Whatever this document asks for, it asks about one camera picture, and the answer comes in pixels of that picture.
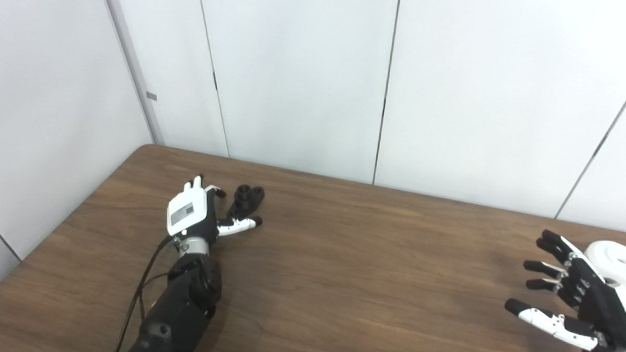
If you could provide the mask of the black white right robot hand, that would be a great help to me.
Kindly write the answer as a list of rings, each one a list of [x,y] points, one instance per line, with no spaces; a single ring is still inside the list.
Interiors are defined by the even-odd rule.
[[[561,315],[512,298],[506,300],[505,309],[582,352],[626,352],[625,287],[608,282],[584,251],[563,235],[544,230],[535,243],[552,255],[558,266],[540,260],[524,261],[527,271],[545,275],[527,280],[525,286],[556,294],[577,314]]]

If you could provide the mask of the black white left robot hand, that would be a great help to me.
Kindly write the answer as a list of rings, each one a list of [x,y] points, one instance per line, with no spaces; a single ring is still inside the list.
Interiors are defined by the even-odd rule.
[[[215,201],[225,197],[227,193],[222,188],[205,187],[203,175],[195,176],[169,201],[168,235],[184,239],[196,237],[211,245],[218,237],[249,231],[263,224],[262,218],[254,214],[264,201],[264,188],[240,185],[226,215],[220,218]]]

